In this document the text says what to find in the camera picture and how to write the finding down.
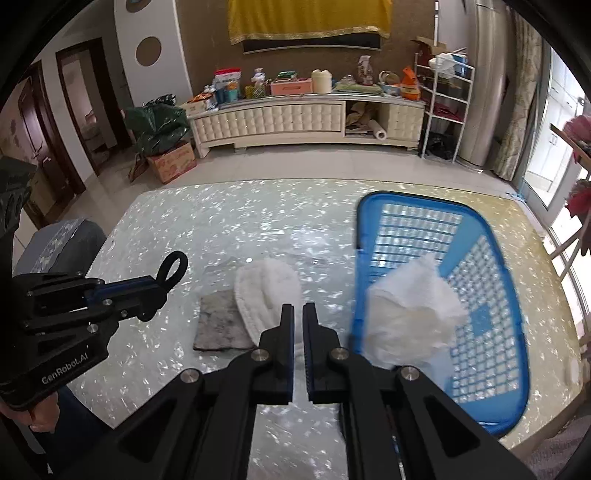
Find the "left hand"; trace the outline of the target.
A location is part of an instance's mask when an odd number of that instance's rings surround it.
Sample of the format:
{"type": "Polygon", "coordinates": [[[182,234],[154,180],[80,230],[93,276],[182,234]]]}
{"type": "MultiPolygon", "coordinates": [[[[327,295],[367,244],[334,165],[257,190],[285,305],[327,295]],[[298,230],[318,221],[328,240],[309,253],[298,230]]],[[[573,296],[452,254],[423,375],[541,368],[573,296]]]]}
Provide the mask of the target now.
{"type": "Polygon", "coordinates": [[[37,433],[53,432],[60,416],[57,392],[27,411],[13,410],[4,401],[0,402],[0,408],[4,416],[37,433]]]}

